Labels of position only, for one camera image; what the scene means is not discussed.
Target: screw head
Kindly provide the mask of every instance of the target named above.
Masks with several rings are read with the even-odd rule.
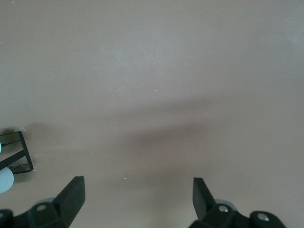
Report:
[[[220,205],[218,207],[218,209],[221,211],[221,212],[224,212],[224,213],[227,213],[229,210],[228,208],[225,206],[225,205]]]
[[[257,217],[258,217],[260,220],[264,221],[264,222],[268,222],[268,221],[269,221],[269,218],[268,218],[268,216],[267,216],[266,214],[258,213]]]
[[[40,205],[39,207],[36,208],[37,211],[42,211],[44,210],[46,207],[46,205]]]

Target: light blue object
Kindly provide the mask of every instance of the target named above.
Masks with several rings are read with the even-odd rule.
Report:
[[[7,167],[0,170],[0,194],[9,190],[13,185],[13,183],[14,183],[13,172]]]

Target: black wire frame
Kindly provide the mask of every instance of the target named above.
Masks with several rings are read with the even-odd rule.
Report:
[[[28,151],[27,145],[25,143],[22,132],[7,133],[7,134],[2,134],[0,136],[9,135],[9,134],[18,134],[20,140],[5,143],[5,144],[2,144],[1,146],[4,147],[4,146],[7,146],[7,145],[12,144],[12,143],[21,142],[23,150],[19,151],[18,153],[14,154],[14,155],[6,158],[6,159],[4,159],[3,161],[0,161],[0,170],[4,169],[5,167],[8,167],[13,172],[13,174],[31,172],[34,169],[34,167],[33,167],[32,160],[29,156],[29,151]],[[19,166],[16,166],[16,167],[11,166],[11,164],[13,164],[14,162],[18,161],[19,159],[21,159],[23,157],[26,157],[28,163],[22,164],[22,165],[19,165]]]

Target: beige surface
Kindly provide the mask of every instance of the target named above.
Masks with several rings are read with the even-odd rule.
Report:
[[[0,128],[36,172],[22,213],[84,175],[73,228],[186,228],[192,178],[304,224],[302,1],[0,1]]]

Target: black plastic bracket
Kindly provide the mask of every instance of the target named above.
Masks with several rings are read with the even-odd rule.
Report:
[[[269,212],[254,211],[247,218],[226,204],[217,204],[202,178],[193,180],[193,205],[199,220],[189,228],[286,228]]]
[[[7,134],[2,134],[0,135],[1,137],[3,136],[14,136],[17,135],[19,137],[18,140],[13,140],[11,142],[7,142],[7,143],[3,143],[1,144],[2,147],[10,145],[12,143],[17,143],[17,142],[21,142],[22,144],[22,151],[19,151],[18,153],[4,159],[3,161],[0,161],[0,170],[4,169],[5,167],[9,167],[11,169],[11,171],[13,172],[13,174],[19,174],[19,173],[25,173],[25,172],[31,172],[34,167],[33,167],[33,163],[32,160],[29,156],[29,151],[27,148],[27,145],[25,143],[24,137],[22,132],[15,132],[15,133],[7,133]],[[26,157],[27,159],[27,163],[26,164],[22,164],[16,167],[12,167],[11,164],[13,164],[14,162],[18,161],[19,159]]]
[[[85,179],[74,177],[52,202],[36,204],[16,217],[11,210],[0,210],[0,228],[68,228],[85,199]]]

